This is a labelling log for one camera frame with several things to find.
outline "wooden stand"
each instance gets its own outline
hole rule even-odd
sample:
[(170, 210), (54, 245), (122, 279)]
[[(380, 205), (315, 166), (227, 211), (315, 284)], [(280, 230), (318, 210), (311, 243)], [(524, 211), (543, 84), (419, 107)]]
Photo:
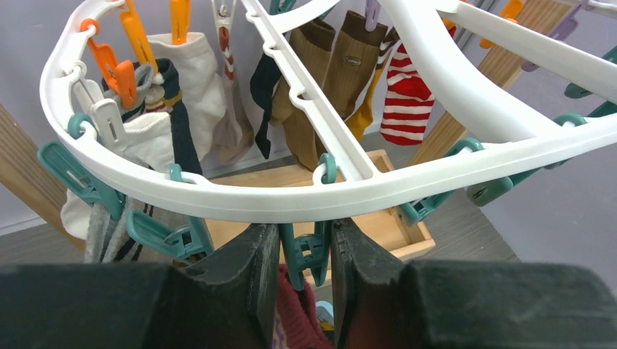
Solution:
[[(386, 155), (386, 151), (371, 151), (368, 153), (368, 156), (380, 171), (388, 172), (394, 170), (394, 166)], [(312, 175), (312, 172), (303, 167), (291, 165), (223, 177), (212, 181), (221, 185), (237, 187), (299, 187), (312, 185)], [(343, 178), (339, 175), (337, 181), (342, 180)], [(383, 209), (356, 216), (353, 219), (362, 232), (401, 260), (421, 256), (435, 246), (435, 241), (424, 223), (421, 222), (416, 226), (409, 227), (402, 221), (396, 209)], [(248, 223), (221, 220), (206, 220), (206, 223), (216, 248), (238, 236), (248, 226)], [(313, 229), (314, 223), (312, 222), (297, 223), (294, 224), (294, 235), (310, 234), (314, 232)], [(282, 251), (280, 261), (284, 262)], [(308, 270), (305, 270), (305, 276), (310, 284), (314, 284)], [(328, 271), (325, 285), (329, 283), (330, 272)]]

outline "brown sock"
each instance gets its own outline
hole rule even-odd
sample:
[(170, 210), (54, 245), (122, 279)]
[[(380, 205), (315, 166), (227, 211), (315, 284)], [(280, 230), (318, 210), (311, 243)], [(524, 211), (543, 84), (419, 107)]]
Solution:
[[(379, 46), (388, 31), (388, 26), (381, 23), (374, 31), (366, 31), (365, 23), (364, 16), (347, 11), (326, 74), (324, 94), (343, 120), (354, 112), (356, 100), (373, 74)], [(325, 151), (317, 139), (317, 153)]]
[[(325, 67), (330, 61), (335, 35), (335, 29), (319, 19), (294, 29), (290, 35), (290, 46), (320, 86), (325, 80)], [(292, 155), (299, 164), (312, 170), (319, 165), (315, 146), (317, 137), (309, 118), (291, 103), (289, 91), (289, 84), (281, 78), (272, 100), (271, 124), (283, 125)]]

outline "white plastic frame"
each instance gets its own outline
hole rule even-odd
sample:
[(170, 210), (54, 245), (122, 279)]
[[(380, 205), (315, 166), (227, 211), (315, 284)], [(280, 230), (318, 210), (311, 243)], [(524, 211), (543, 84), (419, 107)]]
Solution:
[[(292, 103), (304, 110), (334, 155), (346, 181), (297, 188), (241, 188), (216, 185), (196, 174), (183, 173), (194, 184), (173, 182), (117, 156), (95, 141), (96, 131), (83, 123), (85, 134), (73, 140), (65, 131), (73, 115), (71, 90), (84, 80), (75, 69), (93, 31), (78, 33), (79, 23), (98, 19), (123, 1), (86, 0), (71, 15), (41, 76), (41, 104), (60, 140), (91, 173), (112, 187), (164, 209), (197, 217), (241, 222), (305, 222), (330, 220), (374, 212), (425, 196), (542, 167), (617, 142), (617, 114), (580, 127), (558, 127), (539, 112), (488, 81), (460, 52), (444, 29), (441, 15), (479, 31), (540, 65), (565, 73), (569, 79), (612, 102), (615, 87), (605, 79), (617, 76), (617, 66), (598, 57), (558, 44), (555, 40), (509, 24), (497, 16), (458, 0), (382, 0), (414, 64), (436, 98), (466, 128), (484, 142), (507, 143), (476, 153), (380, 173), (338, 117), (322, 91), (300, 63), (282, 33), (307, 23), (336, 0), (312, 1), (279, 16), (269, 16), (257, 0), (242, 0), (247, 19), (264, 40), (264, 52), (276, 60), (290, 83)], [(479, 24), (487, 21), (489, 25)], [(548, 48), (559, 50), (562, 62), (546, 58)], [(564, 67), (598, 65), (603, 75), (564, 72)], [(82, 106), (84, 89), (75, 88)], [(320, 178), (319, 167), (314, 178)]]

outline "red sock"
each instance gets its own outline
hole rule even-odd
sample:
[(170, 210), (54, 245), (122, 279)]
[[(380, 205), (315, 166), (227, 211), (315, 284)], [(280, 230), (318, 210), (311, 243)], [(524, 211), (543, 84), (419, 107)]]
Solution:
[[(449, 30), (454, 36), (456, 27)], [(379, 132), (390, 143), (422, 143), (435, 97), (413, 67), (401, 44), (388, 67), (388, 92)]]

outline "orange clothespin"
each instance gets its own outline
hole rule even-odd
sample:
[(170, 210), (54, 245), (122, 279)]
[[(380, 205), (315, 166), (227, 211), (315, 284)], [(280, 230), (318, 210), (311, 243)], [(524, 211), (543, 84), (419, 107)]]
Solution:
[(159, 66), (154, 59), (150, 43), (146, 38), (146, 31), (143, 30), (135, 5), (132, 0), (126, 0), (126, 5), (128, 9), (120, 12), (120, 23), (124, 27), (124, 31), (127, 32), (127, 37), (137, 60), (140, 64), (151, 64), (154, 67), (154, 73), (158, 73)]
[[(87, 31), (93, 25), (95, 35), (100, 32), (100, 25), (96, 20), (87, 18), (81, 22), (80, 31)], [(109, 44), (97, 44), (93, 38), (88, 39), (88, 47), (92, 51), (103, 79), (110, 89), (115, 91), (124, 108), (131, 108), (137, 101), (137, 84), (135, 81), (135, 69), (129, 60), (118, 64), (114, 49)]]
[[(509, 20), (513, 23), (518, 23), (515, 18), (522, 11), (524, 5), (525, 3), (523, 2), (523, 0), (510, 0), (510, 2), (508, 2), (506, 7), (504, 7), (499, 14), (499, 17), (505, 18), (506, 20)], [(483, 49), (489, 49), (493, 46), (495, 46), (495, 44), (485, 38), (482, 38), (482, 40), (480, 40), (480, 47)]]
[(171, 0), (170, 13), (172, 22), (172, 43), (186, 43), (189, 23), (191, 22), (191, 0)]

